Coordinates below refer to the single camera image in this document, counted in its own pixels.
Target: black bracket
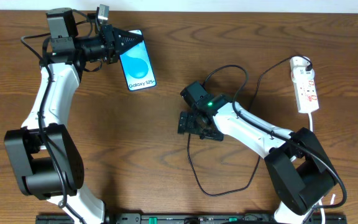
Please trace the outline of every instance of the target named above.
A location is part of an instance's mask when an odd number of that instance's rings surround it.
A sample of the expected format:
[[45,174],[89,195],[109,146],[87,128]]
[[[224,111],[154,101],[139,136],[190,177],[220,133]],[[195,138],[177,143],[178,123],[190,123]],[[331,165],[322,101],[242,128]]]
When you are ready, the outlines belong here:
[[203,124],[207,121],[197,122],[197,119],[207,118],[203,118],[202,116],[196,116],[193,113],[182,111],[179,117],[178,134],[197,134],[200,136],[200,139],[223,141],[223,134],[220,131],[207,126],[201,127],[200,123]]

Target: white wall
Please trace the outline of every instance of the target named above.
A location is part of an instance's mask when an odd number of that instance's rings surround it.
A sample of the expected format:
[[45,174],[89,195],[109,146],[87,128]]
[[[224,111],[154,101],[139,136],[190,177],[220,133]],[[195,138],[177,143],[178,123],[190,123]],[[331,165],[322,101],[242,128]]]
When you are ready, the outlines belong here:
[[358,0],[0,0],[0,9],[95,10],[99,4],[111,11],[358,13]]

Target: white power strip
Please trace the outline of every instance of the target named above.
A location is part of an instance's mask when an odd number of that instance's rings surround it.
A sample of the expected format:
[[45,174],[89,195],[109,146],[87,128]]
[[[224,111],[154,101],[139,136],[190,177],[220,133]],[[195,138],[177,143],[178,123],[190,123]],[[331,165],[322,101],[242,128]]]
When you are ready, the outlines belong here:
[[310,63],[302,57],[293,57],[290,60],[291,79],[295,88],[296,105],[299,113],[311,113],[318,106],[314,70],[306,71]]

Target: blue phone screen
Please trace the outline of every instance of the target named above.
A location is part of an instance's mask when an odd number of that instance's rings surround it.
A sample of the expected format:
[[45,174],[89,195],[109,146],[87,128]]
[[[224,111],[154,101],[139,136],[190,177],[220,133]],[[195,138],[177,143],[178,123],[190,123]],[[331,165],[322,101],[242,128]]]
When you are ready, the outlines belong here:
[[[140,30],[132,30],[130,32],[142,34]],[[144,41],[123,53],[120,59],[130,91],[156,85],[152,65]]]

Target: green connector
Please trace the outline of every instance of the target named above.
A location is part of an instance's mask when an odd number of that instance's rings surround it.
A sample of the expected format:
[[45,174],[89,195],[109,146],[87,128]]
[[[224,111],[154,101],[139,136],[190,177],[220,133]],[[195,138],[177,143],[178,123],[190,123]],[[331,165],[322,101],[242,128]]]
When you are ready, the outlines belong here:
[[157,224],[157,218],[149,218],[149,224]]

